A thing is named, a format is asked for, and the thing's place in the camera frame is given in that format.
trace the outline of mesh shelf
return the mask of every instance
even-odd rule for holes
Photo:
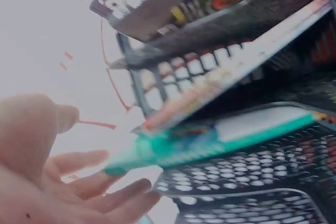
[[[307,221],[306,214],[316,221],[309,223],[323,219],[334,223],[335,150],[335,131],[315,123],[264,144],[167,169],[155,188],[174,198],[180,209],[177,223],[181,224],[193,219],[197,220],[195,223],[298,223]],[[230,205],[240,211],[232,212]],[[291,214],[274,219],[274,205],[283,209],[279,214]],[[236,215],[220,217],[219,213]],[[202,214],[212,217],[201,217]],[[263,218],[252,221],[245,219],[248,215]],[[301,218],[289,220],[294,216]]]
[[[105,4],[108,1],[111,0],[94,0],[91,9],[110,21],[111,19],[115,20],[115,18],[111,18],[113,17],[112,9]],[[162,61],[174,57],[176,54],[188,52],[191,48],[204,48],[219,38],[227,43],[242,36],[257,37],[311,1],[313,0],[244,0],[230,8],[187,24],[182,29],[172,31],[163,37],[150,42],[146,41],[144,48],[127,52],[127,61],[133,65],[144,63],[144,61]],[[142,33],[140,28],[134,29],[140,24],[143,27],[153,27],[153,19],[148,17],[144,19],[141,9],[146,7],[146,14],[150,15],[151,11],[148,10],[160,9],[160,6],[165,2],[145,0],[140,7],[130,10],[124,18],[118,19],[118,25],[112,22],[112,26],[121,33],[134,37],[130,31],[136,30]],[[158,14],[156,14],[155,20],[160,20]],[[127,31],[122,31],[121,25],[124,28],[127,25],[131,27]]]
[[[182,198],[176,200],[184,209],[175,224],[255,223],[319,224],[324,223],[318,208],[300,191],[274,190],[238,199],[224,197]]]
[[[138,105],[145,116],[160,110],[167,99],[180,97],[181,91],[204,74],[228,63],[251,44],[253,38],[242,39],[227,46],[217,45],[198,54],[176,57],[172,61],[159,64],[155,68],[130,70],[133,89]],[[279,79],[284,70],[292,70],[296,75],[315,71],[318,66],[336,60],[336,25],[329,13],[293,43],[277,53],[269,61],[244,78],[236,87],[244,86],[259,79]]]

